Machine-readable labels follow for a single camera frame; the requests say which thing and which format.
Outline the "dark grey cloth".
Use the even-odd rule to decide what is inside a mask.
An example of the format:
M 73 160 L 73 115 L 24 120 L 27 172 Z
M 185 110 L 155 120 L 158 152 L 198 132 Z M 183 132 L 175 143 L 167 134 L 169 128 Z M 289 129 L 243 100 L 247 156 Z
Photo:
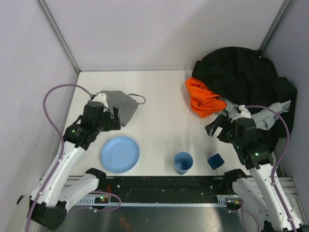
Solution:
M 126 94 L 122 91 L 103 90 L 96 93 L 96 96 L 103 98 L 103 104 L 113 111 L 118 108 L 121 127 L 125 127 L 134 116 L 139 105 L 145 104 L 146 99 L 142 95 L 135 93 Z

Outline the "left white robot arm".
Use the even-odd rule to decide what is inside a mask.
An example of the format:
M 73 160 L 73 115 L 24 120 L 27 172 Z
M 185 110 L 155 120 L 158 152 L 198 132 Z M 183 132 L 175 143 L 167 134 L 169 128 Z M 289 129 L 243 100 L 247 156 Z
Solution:
M 57 230 L 69 210 L 84 196 L 106 189 L 106 173 L 88 169 L 77 183 L 63 189 L 73 167 L 101 132 L 120 130 L 118 108 L 110 111 L 103 103 L 89 101 L 83 114 L 65 130 L 60 152 L 31 194 L 27 220 Z

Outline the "black cloth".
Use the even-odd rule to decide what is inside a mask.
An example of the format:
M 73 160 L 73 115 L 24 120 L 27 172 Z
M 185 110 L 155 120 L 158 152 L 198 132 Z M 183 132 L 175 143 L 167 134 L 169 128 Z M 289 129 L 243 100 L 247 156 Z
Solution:
M 257 130 L 259 141 L 267 144 L 270 152 L 279 138 L 286 137 L 286 129 L 293 130 L 297 89 L 286 77 L 277 75 L 274 64 L 260 50 L 217 49 L 195 63 L 192 77 L 230 103 L 255 105 L 249 109 L 252 116 L 263 112 L 259 105 L 277 111 L 287 127 L 276 119 L 268 130 Z

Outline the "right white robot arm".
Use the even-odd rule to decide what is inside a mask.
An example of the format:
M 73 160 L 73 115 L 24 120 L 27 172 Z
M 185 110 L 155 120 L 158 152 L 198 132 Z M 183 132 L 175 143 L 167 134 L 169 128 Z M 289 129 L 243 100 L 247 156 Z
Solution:
M 268 148 L 258 142 L 256 124 L 250 118 L 230 118 L 219 115 L 205 126 L 209 136 L 218 128 L 219 141 L 229 143 L 238 159 L 249 171 L 257 188 L 254 188 L 241 169 L 225 172 L 228 188 L 241 198 L 243 205 L 252 213 L 260 232 L 303 232 L 304 225 L 291 207 L 273 170 L 273 160 Z

